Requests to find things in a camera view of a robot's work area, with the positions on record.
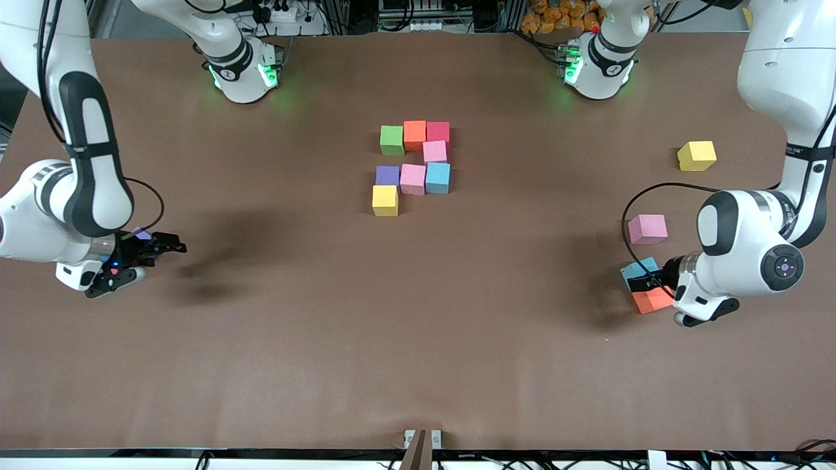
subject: light blue cube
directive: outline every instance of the light blue cube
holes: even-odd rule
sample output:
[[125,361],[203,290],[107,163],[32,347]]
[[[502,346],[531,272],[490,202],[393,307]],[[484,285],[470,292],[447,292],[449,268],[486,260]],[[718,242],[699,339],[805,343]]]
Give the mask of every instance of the light blue cube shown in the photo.
[[[653,259],[653,257],[642,259],[641,263],[644,264],[645,268],[647,268],[650,272],[654,272],[659,269],[659,266],[656,264],[656,260]],[[627,284],[627,287],[630,286],[627,279],[640,278],[646,275],[647,273],[641,268],[641,266],[639,266],[638,263],[630,263],[625,268],[621,269],[621,277],[624,278],[624,283]]]
[[431,194],[450,192],[450,164],[431,161],[426,164],[426,191]]

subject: foam cube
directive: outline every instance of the foam cube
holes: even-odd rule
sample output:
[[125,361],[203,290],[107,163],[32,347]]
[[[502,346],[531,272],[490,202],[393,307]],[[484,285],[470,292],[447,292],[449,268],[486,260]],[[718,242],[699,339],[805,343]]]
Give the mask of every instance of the foam cube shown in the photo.
[[447,161],[447,144],[443,140],[424,142],[424,163]]
[[[647,268],[650,272],[654,272],[659,269],[659,265],[656,264],[656,260],[653,258],[642,259],[641,263],[644,264],[645,268]],[[638,263],[630,263],[621,269],[621,277],[624,278],[624,283],[627,284],[628,288],[630,287],[630,284],[627,283],[627,279],[640,278],[646,275],[647,273],[641,268],[641,266],[639,266]]]
[[398,187],[374,185],[371,189],[371,208],[377,217],[398,215]]
[[426,164],[426,191],[430,194],[450,192],[450,164],[431,161]]
[[400,168],[400,192],[423,196],[425,178],[426,166],[405,163]]
[[630,243],[634,245],[655,245],[668,238],[665,216],[661,214],[640,214],[627,224]]
[[426,142],[426,121],[404,121],[404,148],[406,151],[421,151]]
[[398,186],[400,184],[400,167],[378,165],[375,172],[375,185]]
[[450,150],[450,123],[428,120],[426,122],[426,139],[443,140],[446,143],[447,150]]
[[640,314],[649,314],[674,304],[674,300],[661,287],[647,292],[633,292],[633,300]]
[[717,161],[714,143],[710,140],[688,142],[676,152],[676,158],[682,171],[705,171]]
[[380,152],[383,155],[404,155],[404,127],[382,125],[380,127]]

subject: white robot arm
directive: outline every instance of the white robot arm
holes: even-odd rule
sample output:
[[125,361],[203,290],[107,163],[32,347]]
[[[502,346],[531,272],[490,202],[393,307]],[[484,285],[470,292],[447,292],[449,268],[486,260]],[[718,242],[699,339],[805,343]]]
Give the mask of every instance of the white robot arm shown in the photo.
[[697,216],[702,252],[673,258],[640,281],[672,289],[680,311],[675,319],[684,326],[731,313],[737,297],[795,285],[804,271],[799,249],[816,239],[827,218],[836,143],[836,0],[753,0],[750,8],[755,20],[737,88],[787,132],[782,181],[764,191],[716,192]]
[[90,52],[84,2],[0,0],[0,38],[0,62],[42,99],[69,155],[69,162],[32,164],[0,198],[0,256],[55,262],[61,282],[95,297],[142,279],[139,266],[153,266],[144,255],[150,245],[185,251],[167,234],[150,243],[122,238],[133,197]]
[[139,10],[177,26],[195,41],[215,86],[229,100],[252,103],[278,86],[282,50],[259,38],[243,37],[223,11],[241,1],[133,0]]

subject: cable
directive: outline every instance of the cable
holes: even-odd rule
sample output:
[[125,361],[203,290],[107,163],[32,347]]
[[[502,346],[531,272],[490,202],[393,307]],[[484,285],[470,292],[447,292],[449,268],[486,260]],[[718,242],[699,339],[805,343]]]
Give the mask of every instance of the cable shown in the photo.
[[386,26],[381,25],[380,29],[383,29],[384,31],[388,31],[390,33],[397,33],[398,31],[401,31],[403,28],[406,28],[407,26],[409,26],[409,24],[412,22],[412,17],[414,15],[415,15],[415,0],[410,0],[409,5],[406,5],[404,7],[404,17],[403,17],[403,19],[400,20],[400,23],[398,24],[398,26],[395,26],[394,28],[387,28]]
[[186,5],[194,8],[195,10],[197,10],[200,13],[205,13],[207,15],[220,13],[220,12],[224,11],[225,9],[227,9],[227,0],[222,0],[222,1],[223,1],[223,4],[217,10],[203,10],[203,9],[200,9],[200,8],[196,7],[192,2],[189,2],[189,0],[183,0],[183,2],[186,2]]
[[323,10],[323,9],[322,9],[322,5],[320,5],[318,1],[315,1],[314,3],[316,3],[316,8],[319,10],[319,14],[321,14],[321,15],[322,15],[322,19],[323,19],[325,22],[327,22],[327,23],[328,23],[328,29],[329,29],[329,30],[331,30],[332,28],[333,28],[333,29],[336,29],[336,30],[337,30],[337,33],[339,33],[339,34],[334,34],[334,32],[333,32],[333,31],[331,31],[331,36],[341,36],[341,35],[343,35],[343,34],[341,33],[342,29],[343,29],[343,28],[348,28],[348,26],[346,26],[346,25],[344,25],[344,24],[340,23],[339,21],[334,21],[334,20],[330,17],[330,15],[328,15],[328,14],[325,12],[325,10]]
[[45,39],[46,36],[46,28],[47,28],[47,15],[49,12],[49,5],[52,3],[50,0],[45,0],[43,2],[43,8],[41,9],[41,20],[38,26],[38,60],[36,61],[36,72],[38,74],[38,91],[41,95],[41,106],[43,107],[43,112],[46,114],[47,122],[49,123],[49,128],[52,129],[53,134],[58,140],[63,144],[66,143],[64,136],[62,135],[61,131],[59,131],[56,123],[58,122],[58,117],[55,115],[55,110],[52,106],[52,100],[49,98],[49,91],[47,88],[47,62],[49,60],[49,52],[52,50],[52,42],[55,38],[55,31],[58,29],[58,19],[59,14],[61,13],[61,2],[62,0],[56,0],[55,8],[53,9],[53,16],[52,16],[52,25],[49,29],[49,37]]
[[[830,113],[830,118],[828,118],[828,123],[829,123],[829,121],[833,118],[833,114],[836,114],[836,107],[834,107],[834,108],[833,108],[833,113]],[[821,138],[822,138],[822,136],[821,136],[821,135],[819,135],[818,140],[819,140],[819,141],[821,141]],[[836,440],[834,440],[834,439],[822,439],[822,440],[820,440],[820,441],[813,442],[812,444],[809,444],[809,445],[807,445],[807,446],[804,446],[804,447],[800,447],[800,448],[798,448],[798,449],[795,449],[795,452],[807,452],[807,451],[809,451],[810,449],[814,449],[814,448],[816,448],[816,447],[818,447],[818,446],[823,446],[824,444],[836,444]]]
[[554,44],[541,43],[541,42],[537,41],[536,39],[534,39],[533,36],[528,37],[528,36],[525,35],[525,33],[521,32],[521,31],[517,31],[516,29],[503,29],[503,30],[497,31],[497,32],[498,33],[514,33],[514,34],[517,35],[518,38],[522,39],[523,41],[525,41],[529,44],[539,46],[543,49],[558,50],[558,46],[556,46]]
[[708,8],[713,7],[715,3],[717,3],[717,0],[711,0],[711,1],[710,1],[710,2],[709,2],[706,6],[705,6],[705,7],[700,8],[699,10],[697,10],[697,11],[693,12],[692,14],[690,14],[690,15],[688,15],[688,16],[686,16],[686,17],[679,18],[679,19],[675,19],[675,20],[673,20],[673,21],[667,21],[667,20],[664,20],[664,19],[662,19],[662,17],[661,17],[661,16],[657,13],[657,14],[656,14],[656,21],[658,21],[659,23],[664,24],[664,25],[666,25],[666,26],[670,26],[671,24],[679,24],[679,23],[683,23],[683,22],[688,21],[689,19],[694,18],[694,17],[696,17],[697,15],[699,15],[699,14],[701,14],[701,13],[705,12]]
[[749,463],[749,462],[747,462],[747,461],[743,460],[742,458],[735,457],[735,455],[734,455],[733,453],[731,453],[731,452],[725,452],[725,453],[726,453],[726,454],[728,454],[728,456],[729,456],[729,457],[731,457],[731,458],[733,458],[733,459],[737,460],[738,462],[742,463],[743,465],[745,465],[747,468],[749,468],[749,470],[758,470],[758,469],[757,469],[754,465],[752,465],[751,463]]
[[209,468],[209,459],[212,457],[215,457],[215,454],[213,454],[210,451],[203,451],[201,453],[201,456],[197,459],[197,465],[195,466],[195,470],[206,470],[207,468]]
[[158,215],[157,218],[154,219],[154,222],[151,222],[147,226],[142,227],[139,230],[134,230],[132,233],[130,233],[128,235],[128,238],[130,238],[130,237],[136,235],[137,233],[147,232],[148,230],[153,228],[157,223],[160,223],[160,220],[162,220],[162,216],[166,213],[166,201],[162,198],[162,195],[160,194],[159,191],[157,191],[152,185],[146,183],[145,181],[137,180],[135,178],[125,178],[125,181],[130,181],[130,182],[136,183],[138,185],[145,186],[146,188],[148,188],[149,191],[153,192],[154,196],[156,196],[157,200],[160,201],[160,215]]
[[627,206],[624,207],[624,212],[621,214],[621,240],[624,242],[624,246],[627,248],[627,252],[630,253],[630,256],[645,271],[645,273],[647,273],[647,275],[650,276],[650,279],[653,280],[653,284],[656,284],[657,286],[661,287],[662,291],[665,292],[665,294],[668,294],[668,296],[673,299],[674,294],[672,294],[669,289],[666,289],[665,285],[659,279],[657,279],[656,276],[654,276],[653,273],[651,273],[650,270],[641,261],[639,261],[639,257],[637,257],[635,255],[635,253],[633,253],[633,248],[630,246],[630,242],[627,240],[627,222],[626,222],[626,220],[627,220],[627,212],[630,210],[630,207],[633,206],[633,203],[636,202],[636,200],[639,199],[639,197],[642,197],[644,194],[646,194],[648,192],[651,192],[654,189],[658,189],[660,187],[666,187],[666,186],[687,187],[687,188],[690,188],[690,189],[697,189],[697,190],[705,191],[705,192],[718,192],[720,190],[719,189],[714,189],[712,187],[697,186],[697,185],[692,185],[692,184],[688,184],[688,183],[677,183],[677,182],[659,183],[659,184],[656,184],[656,185],[653,185],[653,186],[650,186],[650,187],[647,187],[647,188],[641,190],[638,194],[633,196],[633,198],[630,199],[630,202],[627,202]]

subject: green led light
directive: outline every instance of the green led light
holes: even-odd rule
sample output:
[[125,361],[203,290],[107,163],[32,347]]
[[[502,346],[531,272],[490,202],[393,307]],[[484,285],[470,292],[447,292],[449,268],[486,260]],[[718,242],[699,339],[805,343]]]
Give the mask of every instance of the green led light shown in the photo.
[[215,75],[215,70],[212,70],[212,66],[209,66],[209,73],[212,74],[212,79],[215,80],[215,88],[221,89],[221,83],[217,81],[217,75]]
[[264,79],[264,84],[268,88],[272,88],[272,87],[276,86],[276,83],[278,81],[276,80],[276,70],[274,70],[273,67],[265,67],[265,66],[259,64],[258,65],[258,72],[261,73],[262,79]]
[[578,81],[578,75],[580,75],[580,70],[584,67],[584,58],[578,57],[566,68],[566,81],[570,84],[574,84]]

